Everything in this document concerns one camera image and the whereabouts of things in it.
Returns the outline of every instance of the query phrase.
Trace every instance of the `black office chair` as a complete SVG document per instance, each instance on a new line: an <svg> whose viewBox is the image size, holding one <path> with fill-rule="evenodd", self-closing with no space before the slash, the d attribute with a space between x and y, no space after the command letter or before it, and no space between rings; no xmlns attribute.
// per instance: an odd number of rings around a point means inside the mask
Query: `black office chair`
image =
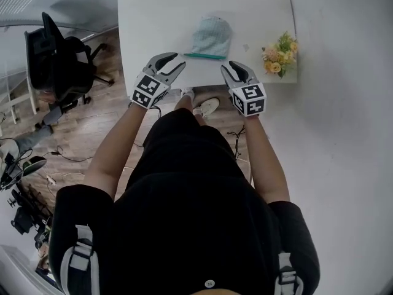
<svg viewBox="0 0 393 295"><path fill-rule="evenodd" d="M31 85L39 91L54 96L49 104L51 112L44 117L46 125L56 122L63 113L77 106L82 98L89 104L91 98L85 95L95 79L111 86L113 80L104 80L95 75L97 70L93 59L107 47L100 44L91 53L91 48L76 37L64 38L55 22L42 13L44 27L32 33L25 32L28 74ZM85 52L88 63L80 62L77 53Z"/></svg>

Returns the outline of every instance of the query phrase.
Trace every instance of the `white table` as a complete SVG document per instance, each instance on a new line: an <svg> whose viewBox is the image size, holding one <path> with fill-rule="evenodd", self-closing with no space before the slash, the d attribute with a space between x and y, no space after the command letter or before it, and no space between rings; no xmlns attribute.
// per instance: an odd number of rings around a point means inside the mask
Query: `white table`
<svg viewBox="0 0 393 295"><path fill-rule="evenodd" d="M191 51L192 34L204 16L228 21L232 30L229 60L254 70L263 83L296 83L296 69L283 79L265 74L263 46L273 44L285 31L295 36L290 0L119 0L119 33L127 94L149 59L163 52ZM172 84L173 89L223 84L221 64L178 56L165 67L169 72L182 61L186 68Z"/></svg>

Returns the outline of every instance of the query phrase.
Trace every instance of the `yellow flower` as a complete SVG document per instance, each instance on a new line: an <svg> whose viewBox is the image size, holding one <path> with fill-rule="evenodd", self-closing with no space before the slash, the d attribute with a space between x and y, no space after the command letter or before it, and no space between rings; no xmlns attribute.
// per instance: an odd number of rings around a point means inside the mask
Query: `yellow flower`
<svg viewBox="0 0 393 295"><path fill-rule="evenodd" d="M281 71L281 65L278 62L274 62L271 66L270 66L270 71L273 73L277 73Z"/></svg>
<svg viewBox="0 0 393 295"><path fill-rule="evenodd" d="M289 59L289 54L288 53L284 53L284 52L278 52L278 54L280 55L280 59L279 61L282 63L287 63L288 59Z"/></svg>
<svg viewBox="0 0 393 295"><path fill-rule="evenodd" d="M298 51L297 42L291 42L291 43L290 43L290 49L291 49L291 51L293 51L294 53L297 53L297 51Z"/></svg>
<svg viewBox="0 0 393 295"><path fill-rule="evenodd" d="M271 70L271 61L266 61L264 65L266 71L270 72Z"/></svg>

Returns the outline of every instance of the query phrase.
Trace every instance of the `black shirt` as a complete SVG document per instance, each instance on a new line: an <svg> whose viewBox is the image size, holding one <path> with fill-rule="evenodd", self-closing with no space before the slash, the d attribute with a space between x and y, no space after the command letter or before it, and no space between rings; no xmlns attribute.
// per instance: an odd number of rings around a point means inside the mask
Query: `black shirt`
<svg viewBox="0 0 393 295"><path fill-rule="evenodd" d="M319 263L300 209L267 205L233 154L211 141L176 135L148 146L116 202L89 186L61 189L50 242L56 280L79 224L93 232L103 295L185 295L208 280L242 295L273 294L282 250L291 253L303 294L314 293Z"/></svg>

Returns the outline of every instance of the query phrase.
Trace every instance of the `white sneaker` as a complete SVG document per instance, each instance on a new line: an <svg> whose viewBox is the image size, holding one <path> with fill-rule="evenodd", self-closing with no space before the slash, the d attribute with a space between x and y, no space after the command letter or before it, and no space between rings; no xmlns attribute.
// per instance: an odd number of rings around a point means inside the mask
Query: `white sneaker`
<svg viewBox="0 0 393 295"><path fill-rule="evenodd" d="M204 101L199 107L194 108L193 114L202 115L202 117L207 117L212 114L220 106L220 100L218 98L211 98L210 100Z"/></svg>
<svg viewBox="0 0 393 295"><path fill-rule="evenodd" d="M195 93L193 87L182 88L180 89L180 93L180 98L182 98L184 95L188 95L191 98L191 102L194 101Z"/></svg>

